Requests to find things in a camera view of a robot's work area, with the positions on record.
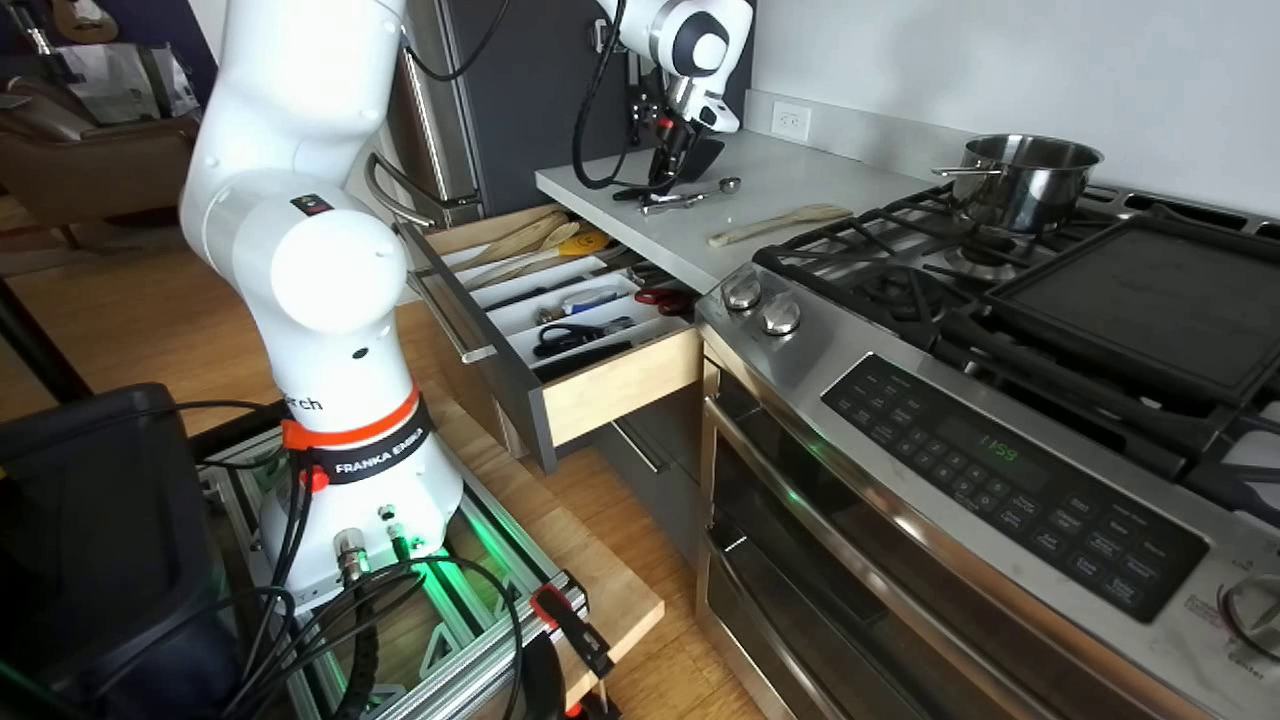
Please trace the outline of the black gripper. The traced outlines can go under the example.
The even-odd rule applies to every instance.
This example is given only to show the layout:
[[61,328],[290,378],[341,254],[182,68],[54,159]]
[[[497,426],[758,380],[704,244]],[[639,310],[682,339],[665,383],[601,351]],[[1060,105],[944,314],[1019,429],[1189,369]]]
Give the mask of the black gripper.
[[656,120],[656,150],[648,164],[648,197],[674,197],[682,185],[701,179],[723,145],[710,138],[701,126],[682,118]]

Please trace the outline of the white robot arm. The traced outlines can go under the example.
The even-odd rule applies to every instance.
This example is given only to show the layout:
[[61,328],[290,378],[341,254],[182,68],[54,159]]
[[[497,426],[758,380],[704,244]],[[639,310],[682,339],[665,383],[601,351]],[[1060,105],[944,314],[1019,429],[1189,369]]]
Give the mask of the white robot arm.
[[441,543],[464,479],[433,441],[397,299],[409,250],[347,176],[394,95],[405,0],[229,0],[182,197],[190,250],[259,328],[292,479],[264,503],[278,586],[315,607],[347,552]]

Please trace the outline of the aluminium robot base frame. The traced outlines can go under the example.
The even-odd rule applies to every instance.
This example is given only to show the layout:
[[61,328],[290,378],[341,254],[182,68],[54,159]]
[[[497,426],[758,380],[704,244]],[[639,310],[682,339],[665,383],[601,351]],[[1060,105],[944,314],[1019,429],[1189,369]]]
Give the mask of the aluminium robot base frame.
[[471,475],[455,512],[353,503],[274,433],[195,462],[255,599],[229,720],[559,720],[610,675],[587,592]]

